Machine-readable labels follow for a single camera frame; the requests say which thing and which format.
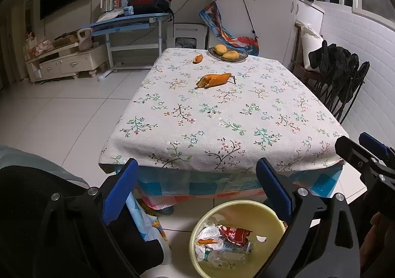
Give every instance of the blue desk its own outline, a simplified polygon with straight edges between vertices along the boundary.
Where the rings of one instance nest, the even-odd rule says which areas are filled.
[[[159,56],[162,54],[162,22],[170,17],[169,13],[153,13],[153,14],[141,14],[132,15],[125,17],[118,17],[111,20],[105,20],[96,22],[90,25],[86,25],[82,28],[92,28],[93,36],[105,35],[105,43],[107,47],[108,62],[110,70],[101,75],[104,79],[113,70],[125,70],[125,69],[150,69],[151,66],[114,66],[112,52],[123,51],[123,50],[136,50],[136,49],[159,49]],[[148,28],[157,27],[158,42],[152,44],[137,44],[137,45],[122,45],[122,46],[111,46],[110,34],[111,33],[123,33],[134,30],[143,30]]]

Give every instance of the white padded wall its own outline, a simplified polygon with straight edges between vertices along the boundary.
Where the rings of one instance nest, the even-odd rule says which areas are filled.
[[[395,32],[352,14],[352,8],[317,2],[325,10],[321,35],[371,64],[365,84],[342,126],[353,141],[367,132],[395,147]]]

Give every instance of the black strap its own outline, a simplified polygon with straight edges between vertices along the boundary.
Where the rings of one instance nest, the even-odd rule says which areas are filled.
[[[248,9],[247,9],[246,1],[243,0],[243,3],[244,3],[244,6],[246,7],[246,11],[247,11],[248,18],[250,19],[250,23],[251,23],[251,27],[252,27],[252,33],[254,34],[255,38],[257,39],[258,37],[257,37],[256,34],[255,34],[254,26],[252,25],[252,21],[251,21],[251,17],[250,17],[250,14],[249,14],[249,12],[248,12]]]

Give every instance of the yellow trash bin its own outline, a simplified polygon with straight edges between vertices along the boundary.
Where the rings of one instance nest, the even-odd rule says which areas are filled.
[[[198,262],[195,255],[195,240],[207,221],[228,227],[251,230],[248,237],[253,242],[246,264],[234,269],[213,267],[205,261]],[[284,224],[269,207],[256,201],[229,201],[206,213],[196,224],[189,240],[189,256],[197,272],[203,278],[252,278],[276,248],[285,232]],[[267,237],[259,242],[256,236]]]

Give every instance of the blue gripper pad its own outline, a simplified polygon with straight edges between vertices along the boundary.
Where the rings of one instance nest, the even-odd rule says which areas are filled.
[[[371,135],[366,132],[359,135],[359,144],[363,146],[366,150],[370,151],[377,158],[382,161],[386,161],[390,156],[388,148],[385,144],[377,141]]]
[[[118,218],[138,177],[139,165],[136,160],[129,159],[124,166],[122,175],[103,202],[103,215],[101,218],[105,225],[109,225],[111,221]]]
[[[265,158],[259,159],[256,164],[256,177],[278,218],[290,224],[292,221],[292,200],[279,182],[276,171]]]

